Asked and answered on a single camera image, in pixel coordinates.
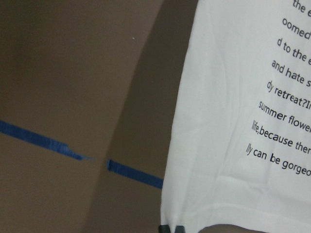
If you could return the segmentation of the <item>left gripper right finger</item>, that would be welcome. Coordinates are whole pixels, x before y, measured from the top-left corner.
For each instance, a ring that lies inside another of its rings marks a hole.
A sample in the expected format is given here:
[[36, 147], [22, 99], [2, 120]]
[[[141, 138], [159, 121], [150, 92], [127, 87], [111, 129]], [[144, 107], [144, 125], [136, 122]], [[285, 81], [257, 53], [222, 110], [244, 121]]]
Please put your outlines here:
[[176, 226], [175, 230], [174, 230], [174, 233], [185, 233], [185, 227], [182, 226], [182, 225], [178, 225]]

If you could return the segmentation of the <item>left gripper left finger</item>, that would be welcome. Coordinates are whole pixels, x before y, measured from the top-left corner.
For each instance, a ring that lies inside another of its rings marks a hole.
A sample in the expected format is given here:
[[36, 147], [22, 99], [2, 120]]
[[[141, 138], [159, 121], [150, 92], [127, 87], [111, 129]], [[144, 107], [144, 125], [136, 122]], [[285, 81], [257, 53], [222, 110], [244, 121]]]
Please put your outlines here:
[[171, 233], [169, 225], [159, 225], [158, 227], [159, 233]]

